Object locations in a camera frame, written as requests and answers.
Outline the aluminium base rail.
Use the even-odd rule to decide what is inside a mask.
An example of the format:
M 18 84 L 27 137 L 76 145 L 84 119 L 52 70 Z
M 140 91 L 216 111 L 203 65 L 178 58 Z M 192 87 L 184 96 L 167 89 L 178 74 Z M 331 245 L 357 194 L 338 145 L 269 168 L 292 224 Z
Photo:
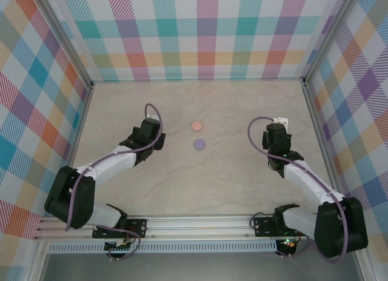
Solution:
M 154 240 L 240 240 L 254 239 L 260 229 L 248 214 L 237 215 L 196 215 L 196 216 L 133 216 L 134 219 L 146 219 L 142 241 Z M 75 230 L 65 230 L 65 223 L 54 217 L 41 219 L 35 232 L 36 242 L 75 242 L 92 241 L 96 228 L 86 225 Z

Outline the aluminium corner post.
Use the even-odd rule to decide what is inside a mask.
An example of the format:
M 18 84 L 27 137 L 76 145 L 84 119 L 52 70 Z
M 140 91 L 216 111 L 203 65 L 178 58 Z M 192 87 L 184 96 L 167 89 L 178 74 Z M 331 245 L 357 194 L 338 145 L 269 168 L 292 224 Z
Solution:
M 83 63 L 81 62 L 76 50 L 73 48 L 73 45 L 65 32 L 64 27 L 61 24 L 61 21 L 57 18 L 52 6 L 49 3 L 49 0 L 35 0 L 40 10 L 43 12 L 44 17 L 46 18 L 49 26 L 52 28 L 54 35 L 57 37 L 58 42 L 64 48 L 64 51 L 68 55 L 71 63 L 73 64 L 75 70 L 80 75 L 83 83 L 89 88 L 93 89 L 93 81 L 91 80 L 89 74 L 84 68 Z
M 307 53 L 304 56 L 305 63 L 300 76 L 302 82 L 306 80 L 310 68 L 317 57 L 318 51 L 323 46 L 327 34 L 335 22 L 336 16 L 342 8 L 344 1 L 345 0 L 327 0 L 325 3 L 322 15 L 318 20 L 312 39 L 308 44 Z

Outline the aluminium side floor rail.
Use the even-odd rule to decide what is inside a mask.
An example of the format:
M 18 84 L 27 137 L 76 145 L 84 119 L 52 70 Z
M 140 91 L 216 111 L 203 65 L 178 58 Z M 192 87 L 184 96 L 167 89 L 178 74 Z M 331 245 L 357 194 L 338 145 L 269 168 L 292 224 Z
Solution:
M 70 187 L 71 183 L 75 182 L 75 180 L 71 180 L 71 176 L 79 174 L 76 172 L 73 164 L 90 107 L 93 91 L 93 87 L 88 88 L 86 91 L 85 101 L 81 107 L 80 114 L 78 114 L 75 132 L 70 134 L 70 138 L 73 139 L 73 143 L 68 150 L 65 162 L 59 166 L 59 170 L 56 173 L 52 187 L 44 204 L 44 209 L 48 214 L 59 218 L 63 222 L 67 221 L 69 203 L 71 199 L 71 194 L 69 192 L 66 193 L 65 191 L 66 188 Z
M 320 148 L 320 152 L 325 164 L 326 172 L 329 177 L 329 182 L 323 181 L 323 178 L 318 175 L 318 173 L 314 172 L 311 167 L 308 168 L 307 174 L 313 179 L 313 186 L 317 186 L 320 192 L 323 192 L 323 196 L 332 201 L 330 204 L 332 207 L 335 206 L 337 215 L 343 215 L 343 208 L 337 200 L 335 195 L 331 195 L 330 192 L 336 191 L 337 193 L 342 192 L 342 188 L 340 187 L 339 177 L 337 175 L 334 163 L 332 158 L 330 157 L 329 146 L 326 141 L 326 136 L 321 125 L 321 122 L 318 117 L 318 112 L 316 111 L 315 104 L 313 102 L 313 98 L 310 90 L 308 89 L 307 84 L 301 79 L 301 88 L 303 91 L 303 95 L 307 104 L 307 108 L 310 114 L 310 118 L 312 121 L 313 128 L 315 130 L 316 138 L 318 140 L 318 145 Z

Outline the aluminium rear floor strip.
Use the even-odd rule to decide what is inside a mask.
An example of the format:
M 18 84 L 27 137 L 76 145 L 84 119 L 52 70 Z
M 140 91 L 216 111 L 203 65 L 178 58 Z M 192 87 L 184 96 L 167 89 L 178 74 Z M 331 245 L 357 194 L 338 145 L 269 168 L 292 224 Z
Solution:
M 108 84 L 108 83 L 148 83 L 148 82 L 211 82 L 211 81 L 303 81 L 303 78 L 280 77 L 280 78 L 183 78 L 183 79 L 142 79 L 142 80 L 112 80 L 112 81 L 98 81 L 94 80 L 93 85 Z

